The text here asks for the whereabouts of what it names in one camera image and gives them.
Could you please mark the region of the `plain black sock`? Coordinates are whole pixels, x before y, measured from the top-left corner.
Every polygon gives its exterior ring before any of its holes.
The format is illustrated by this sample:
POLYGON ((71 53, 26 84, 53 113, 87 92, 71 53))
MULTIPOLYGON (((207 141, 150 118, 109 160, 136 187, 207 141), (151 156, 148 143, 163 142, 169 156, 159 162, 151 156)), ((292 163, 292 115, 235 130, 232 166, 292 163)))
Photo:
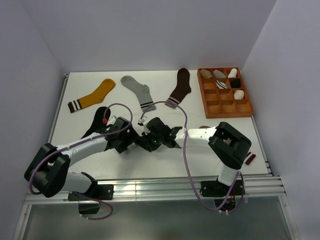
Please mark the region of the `plain black sock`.
POLYGON ((135 144, 148 152, 153 152, 159 147, 159 144, 156 141, 152 140, 148 135, 140 136, 135 141, 135 144))

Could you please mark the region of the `black sock with white stripes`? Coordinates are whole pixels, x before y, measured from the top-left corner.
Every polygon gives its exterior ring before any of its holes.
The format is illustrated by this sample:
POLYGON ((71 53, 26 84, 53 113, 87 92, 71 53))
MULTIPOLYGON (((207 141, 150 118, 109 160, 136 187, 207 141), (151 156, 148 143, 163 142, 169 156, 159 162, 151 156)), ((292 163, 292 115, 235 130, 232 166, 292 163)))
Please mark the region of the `black sock with white stripes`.
POLYGON ((86 138, 92 133, 104 128, 107 126, 107 122, 110 118, 111 110, 107 109, 105 106, 99 107, 93 117, 93 121, 89 127, 89 129, 85 132, 85 134, 81 137, 86 138))

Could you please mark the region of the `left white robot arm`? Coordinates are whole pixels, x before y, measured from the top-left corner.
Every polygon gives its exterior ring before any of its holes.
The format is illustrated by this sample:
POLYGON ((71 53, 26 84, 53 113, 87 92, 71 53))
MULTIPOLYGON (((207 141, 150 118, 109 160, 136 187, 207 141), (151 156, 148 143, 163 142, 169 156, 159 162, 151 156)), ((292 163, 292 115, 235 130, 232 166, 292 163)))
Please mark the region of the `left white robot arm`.
POLYGON ((97 153, 115 149, 119 154, 139 139, 132 124, 123 117, 114 123, 96 129, 88 136, 66 145, 41 146, 24 178, 32 188, 47 198, 60 191, 79 193, 91 200, 98 193, 98 181, 86 172, 71 172, 70 166, 97 153))

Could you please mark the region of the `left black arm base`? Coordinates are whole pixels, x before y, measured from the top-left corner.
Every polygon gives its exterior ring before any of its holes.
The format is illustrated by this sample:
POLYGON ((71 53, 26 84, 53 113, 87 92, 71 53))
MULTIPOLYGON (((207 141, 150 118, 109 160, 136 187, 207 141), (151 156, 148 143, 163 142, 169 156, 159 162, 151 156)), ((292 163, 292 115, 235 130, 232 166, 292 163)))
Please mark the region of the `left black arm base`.
POLYGON ((90 187, 87 192, 71 192, 68 194, 69 202, 78 202, 79 214, 88 220, 102 220, 110 217, 114 208, 106 201, 113 199, 113 184, 97 184, 90 187), (108 207, 110 212, 106 216, 93 217, 102 207, 108 207))

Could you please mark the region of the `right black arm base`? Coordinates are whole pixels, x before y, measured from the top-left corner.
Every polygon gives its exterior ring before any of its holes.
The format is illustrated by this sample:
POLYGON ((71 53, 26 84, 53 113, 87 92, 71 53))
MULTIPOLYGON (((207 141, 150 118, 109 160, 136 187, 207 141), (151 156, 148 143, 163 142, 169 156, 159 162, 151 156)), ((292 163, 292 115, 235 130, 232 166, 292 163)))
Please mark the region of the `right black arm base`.
MULTIPOLYGON (((200 182, 200 191, 199 193, 206 198, 220 198, 218 200, 214 200, 215 206, 219 207, 219 205, 223 202, 225 196, 229 191, 229 186, 226 186, 217 180, 206 180, 200 182)), ((241 197, 242 194, 245 193, 244 186, 241 180, 236 180, 235 184, 229 194, 228 199, 226 200, 223 207, 220 209, 221 211, 231 211, 235 209, 237 206, 236 197, 241 197)))

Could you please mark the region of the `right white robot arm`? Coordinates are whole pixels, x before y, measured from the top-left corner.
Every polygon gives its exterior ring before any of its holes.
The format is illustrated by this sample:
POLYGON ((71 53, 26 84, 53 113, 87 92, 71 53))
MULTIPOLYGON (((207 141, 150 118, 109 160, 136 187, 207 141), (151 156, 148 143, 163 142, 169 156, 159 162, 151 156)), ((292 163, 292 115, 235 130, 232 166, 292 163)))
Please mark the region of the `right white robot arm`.
POLYGON ((252 142, 227 122, 206 128, 170 128, 160 118, 155 117, 142 124, 149 151, 164 145, 171 149, 182 149, 186 158, 187 147, 211 149, 223 167, 220 171, 216 189, 222 195, 229 194, 234 188, 236 174, 242 168, 252 142))

